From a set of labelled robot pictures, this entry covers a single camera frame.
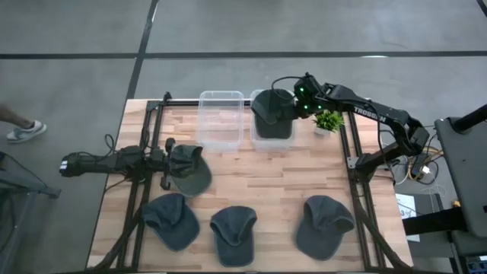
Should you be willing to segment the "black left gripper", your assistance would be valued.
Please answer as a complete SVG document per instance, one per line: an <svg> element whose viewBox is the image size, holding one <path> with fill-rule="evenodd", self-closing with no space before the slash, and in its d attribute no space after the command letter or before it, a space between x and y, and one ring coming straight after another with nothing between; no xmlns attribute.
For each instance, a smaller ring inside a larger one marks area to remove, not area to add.
<svg viewBox="0 0 487 274"><path fill-rule="evenodd" d="M172 152L175 144L176 140L174 138L168 138L165 142L165 150L160 147L156 147L150 152L150 170L153 172L163 173L160 179L160 187L163 190L170 190L171 187L170 177L167 174L170 170L170 153Z"/></svg>

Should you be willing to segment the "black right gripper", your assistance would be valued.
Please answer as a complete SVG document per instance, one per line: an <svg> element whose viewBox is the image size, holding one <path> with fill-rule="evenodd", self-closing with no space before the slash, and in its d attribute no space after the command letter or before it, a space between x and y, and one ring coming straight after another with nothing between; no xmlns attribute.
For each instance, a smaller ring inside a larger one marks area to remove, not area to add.
<svg viewBox="0 0 487 274"><path fill-rule="evenodd" d="M297 118L306 119L325 110L323 86L309 72L294 84L294 96L294 112Z"/></svg>

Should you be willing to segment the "dark green baseball cap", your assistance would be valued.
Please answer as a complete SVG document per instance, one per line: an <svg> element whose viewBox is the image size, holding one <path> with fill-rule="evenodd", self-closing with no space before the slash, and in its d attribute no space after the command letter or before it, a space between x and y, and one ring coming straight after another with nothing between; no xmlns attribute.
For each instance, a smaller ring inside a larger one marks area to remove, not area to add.
<svg viewBox="0 0 487 274"><path fill-rule="evenodd" d="M176 145L170 154L170 178L184 196L198 196L212 183L212 172L202 151L198 145Z"/></svg>

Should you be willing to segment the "black baseball cap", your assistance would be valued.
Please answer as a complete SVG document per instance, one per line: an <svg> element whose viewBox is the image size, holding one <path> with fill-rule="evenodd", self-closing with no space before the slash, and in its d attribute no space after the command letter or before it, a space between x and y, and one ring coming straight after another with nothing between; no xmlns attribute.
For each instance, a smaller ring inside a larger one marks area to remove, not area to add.
<svg viewBox="0 0 487 274"><path fill-rule="evenodd" d="M268 89L253 99L256 132L263 139L289 139L295 118L294 97L284 89Z"/></svg>

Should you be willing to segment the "dark blue-grey baseball cap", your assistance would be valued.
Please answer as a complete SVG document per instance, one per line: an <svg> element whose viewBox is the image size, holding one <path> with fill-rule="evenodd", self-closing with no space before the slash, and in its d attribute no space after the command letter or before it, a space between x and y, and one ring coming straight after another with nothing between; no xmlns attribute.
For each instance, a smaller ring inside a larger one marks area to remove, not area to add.
<svg viewBox="0 0 487 274"><path fill-rule="evenodd" d="M312 196L304 203L304 214L295 234L297 248L312 259L332 258L344 235L355 229L351 212L330 196Z"/></svg>
<svg viewBox="0 0 487 274"><path fill-rule="evenodd" d="M246 206L230 206L215 213L210 221L215 249L224 267L243 267L254 260L253 226L256 212Z"/></svg>
<svg viewBox="0 0 487 274"><path fill-rule="evenodd" d="M161 242L174 252L186 249L199 235L200 225L186 197L179 193L160 196L142 206L142 220Z"/></svg>

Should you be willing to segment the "small plant in white pot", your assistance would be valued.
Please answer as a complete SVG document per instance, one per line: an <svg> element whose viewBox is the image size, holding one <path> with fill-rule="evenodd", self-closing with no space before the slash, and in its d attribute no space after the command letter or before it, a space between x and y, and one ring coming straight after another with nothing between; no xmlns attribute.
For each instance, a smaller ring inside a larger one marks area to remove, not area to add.
<svg viewBox="0 0 487 274"><path fill-rule="evenodd" d="M324 110L314 115L315 129L314 133L318 135L330 135L344 125L342 115L336 111Z"/></svg>

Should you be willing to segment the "clear plastic bin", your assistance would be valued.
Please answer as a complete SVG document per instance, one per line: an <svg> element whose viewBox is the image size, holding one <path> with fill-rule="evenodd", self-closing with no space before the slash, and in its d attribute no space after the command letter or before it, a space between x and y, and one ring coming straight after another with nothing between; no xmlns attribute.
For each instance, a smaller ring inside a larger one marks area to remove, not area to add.
<svg viewBox="0 0 487 274"><path fill-rule="evenodd" d="M244 135L244 95L203 91L199 96L196 141L207 152L235 153Z"/></svg>
<svg viewBox="0 0 487 274"><path fill-rule="evenodd" d="M264 90L255 90L250 95L250 106L253 102L253 99L256 95ZM292 122L292 131L291 137L289 139L263 139L260 138L256 132L256 122L255 122L255 115L252 111L253 117L251 118L251 126L250 126L250 137L253 143L254 148L257 151L287 151L291 144L294 142L294 120Z"/></svg>

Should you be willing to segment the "black power adapter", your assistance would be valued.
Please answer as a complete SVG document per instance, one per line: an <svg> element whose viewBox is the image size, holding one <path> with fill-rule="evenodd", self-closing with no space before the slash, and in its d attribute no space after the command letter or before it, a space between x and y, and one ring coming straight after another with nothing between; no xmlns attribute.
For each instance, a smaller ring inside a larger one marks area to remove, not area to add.
<svg viewBox="0 0 487 274"><path fill-rule="evenodd" d="M411 179L418 180L424 177L425 173L423 172L423 167L425 166L425 162L427 160L428 154L422 153L413 157L409 161L408 174Z"/></svg>

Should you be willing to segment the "white paper sheet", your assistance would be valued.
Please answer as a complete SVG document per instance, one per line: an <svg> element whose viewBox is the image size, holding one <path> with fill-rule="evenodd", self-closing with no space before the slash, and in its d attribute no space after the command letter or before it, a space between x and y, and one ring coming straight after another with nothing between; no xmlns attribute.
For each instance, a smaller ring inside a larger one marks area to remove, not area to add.
<svg viewBox="0 0 487 274"><path fill-rule="evenodd" d="M417 217L418 213L415 209L415 198L414 196L396 194L396 201L399 208L399 213L401 219Z"/></svg>

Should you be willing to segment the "person's white sneaker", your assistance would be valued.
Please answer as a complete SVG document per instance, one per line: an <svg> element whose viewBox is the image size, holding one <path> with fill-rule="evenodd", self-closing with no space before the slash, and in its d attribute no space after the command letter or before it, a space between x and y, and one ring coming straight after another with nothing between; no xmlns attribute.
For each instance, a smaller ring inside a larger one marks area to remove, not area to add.
<svg viewBox="0 0 487 274"><path fill-rule="evenodd" d="M35 120L33 122L33 125L28 129L24 129L21 127L17 127L13 129L10 133L7 134L7 140L10 143L26 142L44 133L46 130L47 130L46 124L38 120Z"/></svg>

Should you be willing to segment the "black floor stand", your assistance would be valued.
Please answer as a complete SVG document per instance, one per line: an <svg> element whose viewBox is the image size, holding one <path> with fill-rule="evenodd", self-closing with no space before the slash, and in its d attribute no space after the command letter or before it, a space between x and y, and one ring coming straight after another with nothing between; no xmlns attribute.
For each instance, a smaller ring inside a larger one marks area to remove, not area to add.
<svg viewBox="0 0 487 274"><path fill-rule="evenodd" d="M60 193L0 151L0 274L9 274L37 195L58 199Z"/></svg>

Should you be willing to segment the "person's leg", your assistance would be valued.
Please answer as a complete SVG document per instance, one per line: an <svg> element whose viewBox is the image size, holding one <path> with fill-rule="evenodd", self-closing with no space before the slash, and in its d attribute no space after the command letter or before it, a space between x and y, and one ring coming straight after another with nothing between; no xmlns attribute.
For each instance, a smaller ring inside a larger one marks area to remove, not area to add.
<svg viewBox="0 0 487 274"><path fill-rule="evenodd" d="M0 122L10 123L23 129L29 129L34 125L34 121L20 116L3 103L0 103Z"/></svg>

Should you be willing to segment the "black tube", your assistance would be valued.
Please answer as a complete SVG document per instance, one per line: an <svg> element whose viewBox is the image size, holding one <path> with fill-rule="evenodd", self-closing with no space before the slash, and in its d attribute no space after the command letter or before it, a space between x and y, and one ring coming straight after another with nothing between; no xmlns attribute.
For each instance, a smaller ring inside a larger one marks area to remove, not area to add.
<svg viewBox="0 0 487 274"><path fill-rule="evenodd" d="M455 119L452 123L452 127L456 132L465 132L473 126L485 122L487 120L487 104L474 110L472 113Z"/></svg>

